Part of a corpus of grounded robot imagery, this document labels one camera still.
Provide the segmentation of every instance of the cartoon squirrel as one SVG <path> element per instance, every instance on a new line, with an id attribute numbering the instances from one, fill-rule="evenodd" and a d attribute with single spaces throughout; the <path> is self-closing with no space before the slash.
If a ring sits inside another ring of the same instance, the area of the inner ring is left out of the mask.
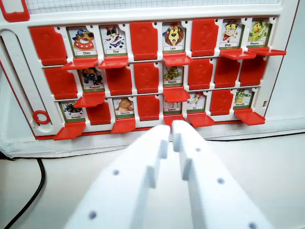
<path id="1" fill-rule="evenodd" d="M 132 103 L 128 98 L 122 98 L 116 111 L 133 111 Z"/>

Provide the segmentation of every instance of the grid paper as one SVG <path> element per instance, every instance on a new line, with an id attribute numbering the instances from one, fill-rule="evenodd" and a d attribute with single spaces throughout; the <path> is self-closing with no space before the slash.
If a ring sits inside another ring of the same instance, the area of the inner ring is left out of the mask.
<path id="1" fill-rule="evenodd" d="M 30 14 L 83 10 L 277 3 L 278 0 L 26 0 Z"/>

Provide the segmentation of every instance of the cartoon lion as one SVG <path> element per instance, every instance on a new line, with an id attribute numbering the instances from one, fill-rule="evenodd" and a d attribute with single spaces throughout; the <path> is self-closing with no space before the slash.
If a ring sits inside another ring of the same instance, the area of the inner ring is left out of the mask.
<path id="1" fill-rule="evenodd" d="M 116 111 L 133 111 L 132 103 L 128 98 L 122 98 Z"/>
<path id="2" fill-rule="evenodd" d="M 184 33 L 177 24 L 173 24 L 167 29 L 163 36 L 165 37 L 165 42 L 167 44 L 170 46 L 176 46 L 182 41 Z"/>

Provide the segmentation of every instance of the cartoon dog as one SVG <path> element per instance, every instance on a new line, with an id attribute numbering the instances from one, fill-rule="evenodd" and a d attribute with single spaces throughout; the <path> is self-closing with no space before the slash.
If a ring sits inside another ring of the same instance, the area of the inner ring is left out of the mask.
<path id="1" fill-rule="evenodd" d="M 93 32 L 86 32 L 85 30 L 77 30 L 75 37 L 72 37 L 74 40 L 73 47 L 78 50 L 94 50 Z"/>
<path id="2" fill-rule="evenodd" d="M 167 44 L 170 46 L 176 46 L 182 41 L 184 33 L 177 24 L 173 24 L 163 33 L 163 37 L 165 37 L 165 42 Z"/>
<path id="3" fill-rule="evenodd" d="M 133 111 L 132 103 L 128 98 L 122 98 L 116 111 Z"/>
<path id="4" fill-rule="evenodd" d="M 228 21 L 224 27 L 225 27 L 225 31 L 223 33 L 223 41 L 230 42 L 230 40 L 237 37 L 238 32 L 236 31 L 236 29 L 238 27 L 238 22 L 236 20 Z"/>
<path id="5" fill-rule="evenodd" d="M 109 48 L 111 49 L 119 47 L 122 48 L 123 44 L 124 44 L 124 40 L 122 38 L 122 34 L 119 34 L 116 30 L 116 26 L 113 26 L 112 29 L 110 29 L 109 27 L 106 27 L 107 30 L 107 37 L 104 39 L 104 46 L 109 46 Z"/>

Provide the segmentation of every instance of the red ring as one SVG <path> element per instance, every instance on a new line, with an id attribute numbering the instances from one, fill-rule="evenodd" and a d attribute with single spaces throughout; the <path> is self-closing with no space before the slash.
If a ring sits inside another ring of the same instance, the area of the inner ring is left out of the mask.
<path id="1" fill-rule="evenodd" d="M 46 116 L 47 119 L 46 119 L 45 121 L 39 120 L 38 114 L 41 114 L 41 115 Z M 48 124 L 48 123 L 51 121 L 51 120 L 50 120 L 50 117 L 49 117 L 49 115 L 48 115 L 48 113 L 45 112 L 45 111 L 42 111 L 42 110 L 34 111 L 34 113 L 33 113 L 33 118 L 34 118 L 34 120 L 35 120 L 36 123 L 42 124 L 42 125 Z"/>

